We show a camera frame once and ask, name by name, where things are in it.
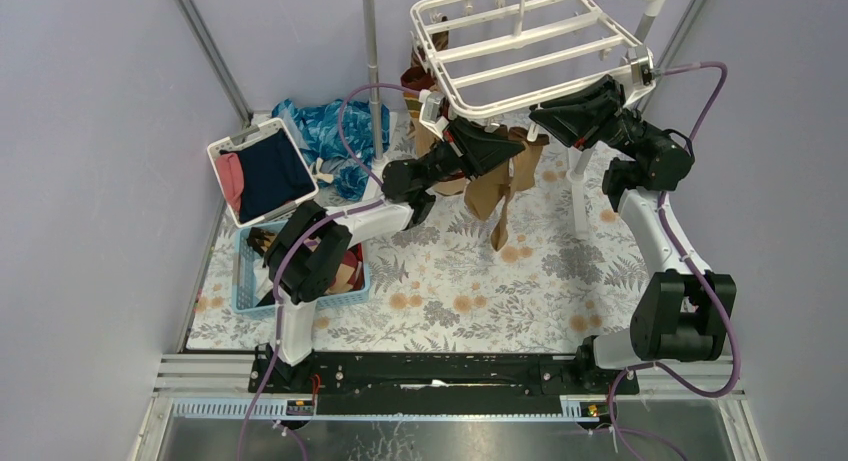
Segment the tan brown cuff sock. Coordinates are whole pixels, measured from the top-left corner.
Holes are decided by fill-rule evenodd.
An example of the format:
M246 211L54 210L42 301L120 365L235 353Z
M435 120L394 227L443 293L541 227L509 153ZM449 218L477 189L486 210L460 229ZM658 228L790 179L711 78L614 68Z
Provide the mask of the tan brown cuff sock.
M529 138L529 131L524 127L513 126L506 131L510 141L517 141L524 150L510 159L507 168L506 183L500 187L501 198L504 200L490 241L495 251L500 251L508 241L508 210L509 204L518 192L526 191L535 186L535 172L542 152L550 144L547 134L537 134L534 140Z
M410 122L410 131L414 133L416 156L421 158L429 152L436 136L417 119ZM433 186L433 190L444 196L463 194L465 205L470 212L479 220L486 221L505 196L509 184L509 162L505 162L477 179L461 178L439 182Z

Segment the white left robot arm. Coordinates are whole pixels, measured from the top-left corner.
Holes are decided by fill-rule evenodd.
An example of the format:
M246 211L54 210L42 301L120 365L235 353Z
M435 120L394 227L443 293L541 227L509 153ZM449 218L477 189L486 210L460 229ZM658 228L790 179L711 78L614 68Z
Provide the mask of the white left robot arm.
M505 128L489 132L457 118L423 157L386 164L376 197L334 208L301 204L265 254L276 310L272 379L288 392L309 382L305 359L313 350L316 303L351 247L421 224L436 201L430 188L457 177L479 179L524 150L524 143L510 138Z

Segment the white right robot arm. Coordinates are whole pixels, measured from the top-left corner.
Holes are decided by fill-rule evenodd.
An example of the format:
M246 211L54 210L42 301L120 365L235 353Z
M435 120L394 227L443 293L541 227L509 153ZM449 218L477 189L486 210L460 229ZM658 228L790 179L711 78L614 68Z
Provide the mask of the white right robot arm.
M613 369L737 354L730 322L736 283L697 253L670 204L670 192L694 164L690 139L627 107L624 86L610 76L542 103L530 118L567 147L587 150L602 142L619 152L604 173L602 191L651 275L629 327L585 343L590 355L573 367L577 386L597 393L612 381Z

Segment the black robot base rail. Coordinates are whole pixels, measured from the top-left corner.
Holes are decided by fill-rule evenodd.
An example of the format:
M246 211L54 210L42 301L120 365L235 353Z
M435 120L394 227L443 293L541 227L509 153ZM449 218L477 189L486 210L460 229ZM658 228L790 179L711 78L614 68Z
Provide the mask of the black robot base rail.
M565 397L604 403L639 391L635 376L576 355L317 351L289 366L254 351L250 393L297 394L330 416L563 415Z

